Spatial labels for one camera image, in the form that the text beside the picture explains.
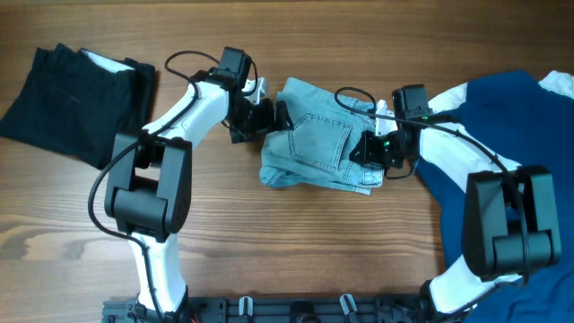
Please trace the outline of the light blue denim shorts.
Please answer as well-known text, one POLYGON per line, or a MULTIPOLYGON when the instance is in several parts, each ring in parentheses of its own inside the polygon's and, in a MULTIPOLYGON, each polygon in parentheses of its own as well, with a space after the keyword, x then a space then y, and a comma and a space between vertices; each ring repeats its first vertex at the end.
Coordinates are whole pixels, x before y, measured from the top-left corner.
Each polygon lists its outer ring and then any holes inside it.
POLYGON ((383 184, 383 170, 351 161, 350 153, 375 123, 363 114, 371 103, 335 96, 290 77, 277 100, 286 103, 293 122, 290 130, 268 134, 261 151, 261 182, 270 188, 301 183, 368 195, 383 184))

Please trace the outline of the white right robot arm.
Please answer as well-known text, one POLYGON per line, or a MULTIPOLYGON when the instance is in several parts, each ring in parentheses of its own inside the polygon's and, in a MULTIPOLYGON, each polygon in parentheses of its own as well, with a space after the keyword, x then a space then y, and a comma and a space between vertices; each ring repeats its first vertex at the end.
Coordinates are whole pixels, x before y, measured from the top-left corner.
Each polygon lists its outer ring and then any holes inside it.
POLYGON ((391 119, 396 129, 366 133, 354 157, 384 170, 404 159, 430 162, 465 198, 462 254, 422 285, 418 320, 462 319, 500 288, 528 284, 533 273, 560 261, 554 185, 545 167, 503 159, 453 115, 423 103, 400 103, 391 119))

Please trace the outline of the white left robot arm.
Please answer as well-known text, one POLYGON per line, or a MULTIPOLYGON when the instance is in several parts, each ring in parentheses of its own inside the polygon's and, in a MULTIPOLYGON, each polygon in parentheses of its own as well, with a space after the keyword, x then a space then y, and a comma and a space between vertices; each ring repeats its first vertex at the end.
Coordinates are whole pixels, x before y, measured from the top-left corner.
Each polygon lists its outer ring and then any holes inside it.
POLYGON ((200 71, 162 118, 139 132, 116 136, 112 160, 99 176, 107 183, 104 209, 113 236, 135 255, 140 292, 130 317, 137 322, 188 322, 188 287, 180 271, 178 233, 192 194, 192 154, 221 122, 235 144, 293 126, 284 102, 265 96, 265 79, 200 71))

